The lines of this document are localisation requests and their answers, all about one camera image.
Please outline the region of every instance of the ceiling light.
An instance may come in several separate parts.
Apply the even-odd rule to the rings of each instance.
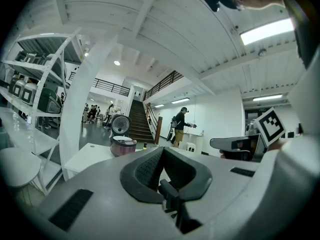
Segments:
[[[180,103],[180,102],[186,102],[186,101],[188,101],[188,100],[190,100],[189,98],[183,98],[183,99],[179,99],[179,100],[176,100],[176,101],[173,101],[173,102],[171,102],[172,104],[176,104],[176,103]]]
[[[279,94],[279,95],[273,95],[273,96],[259,97],[259,98],[254,98],[253,101],[254,101],[254,102],[258,102],[258,101],[279,99],[279,98],[282,98],[282,96],[283,96],[282,94]]]
[[[246,46],[253,42],[259,41],[264,38],[272,37],[278,34],[293,31],[294,26],[290,18],[278,20],[276,22],[263,25],[245,33],[240,34],[243,44]]]

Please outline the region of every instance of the black vent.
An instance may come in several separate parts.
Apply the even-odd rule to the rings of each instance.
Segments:
[[[79,189],[70,199],[53,215],[49,221],[58,228],[67,231],[75,221],[81,210],[92,196],[93,192]]]
[[[253,170],[247,170],[247,169],[241,169],[238,167],[234,167],[230,170],[230,172],[233,172],[235,174],[240,174],[248,177],[253,177],[255,175],[255,171]]]

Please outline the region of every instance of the black jacket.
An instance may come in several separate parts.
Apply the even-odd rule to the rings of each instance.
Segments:
[[[176,130],[183,130],[185,126],[190,126],[190,124],[185,123],[185,115],[182,114],[181,111],[175,116],[175,119],[177,123],[177,126],[175,128]]]

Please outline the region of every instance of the man walking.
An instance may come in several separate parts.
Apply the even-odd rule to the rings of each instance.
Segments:
[[[173,143],[174,148],[177,148],[179,145],[179,142],[182,142],[182,140],[184,138],[184,127],[185,126],[194,127],[194,128],[197,127],[195,124],[185,123],[185,114],[187,112],[188,112],[188,110],[184,106],[181,108],[180,112],[175,116],[177,126],[174,129],[174,133],[175,133],[175,141]]]

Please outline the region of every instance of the wooden stair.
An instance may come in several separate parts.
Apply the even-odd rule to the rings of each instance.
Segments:
[[[129,130],[129,138],[137,142],[155,143],[151,134],[146,112],[142,102],[133,100],[129,117],[131,118],[131,126]]]

